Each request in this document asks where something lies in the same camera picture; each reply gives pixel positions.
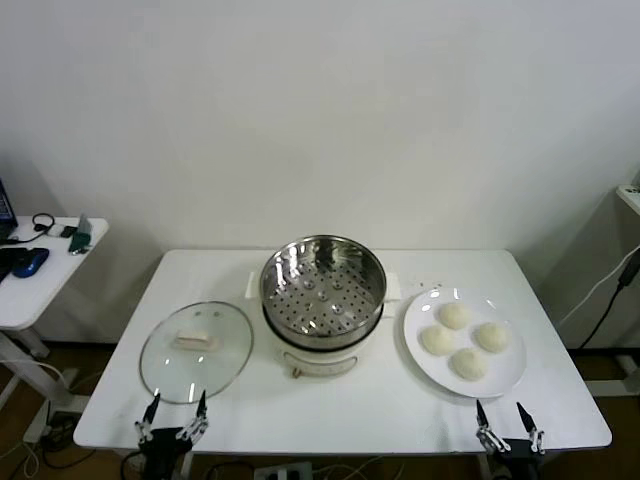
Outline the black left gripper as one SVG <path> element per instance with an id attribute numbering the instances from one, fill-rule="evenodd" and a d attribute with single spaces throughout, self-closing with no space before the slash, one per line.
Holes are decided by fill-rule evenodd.
<path id="1" fill-rule="evenodd" d="M 142 472 L 144 480 L 171 479 L 178 459 L 192 449 L 193 443 L 199 441 L 209 425 L 206 391 L 203 391 L 195 417 L 182 431 L 179 427 L 153 430 L 152 423 L 160 400 L 161 394 L 156 391 L 142 419 L 134 423 L 141 453 L 145 458 Z"/>

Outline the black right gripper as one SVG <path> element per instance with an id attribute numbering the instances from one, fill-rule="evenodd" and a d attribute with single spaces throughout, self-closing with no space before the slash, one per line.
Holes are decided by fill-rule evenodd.
<path id="1" fill-rule="evenodd" d="M 493 453 L 492 459 L 506 468 L 507 474 L 500 474 L 498 478 L 539 480 L 541 478 L 540 470 L 543 454 L 545 453 L 543 447 L 544 431 L 537 428 L 533 417 L 520 402 L 517 402 L 516 406 L 529 440 L 504 440 L 499 437 L 491 429 L 479 399 L 476 400 L 476 420 L 478 424 L 476 437 L 487 453 Z"/>

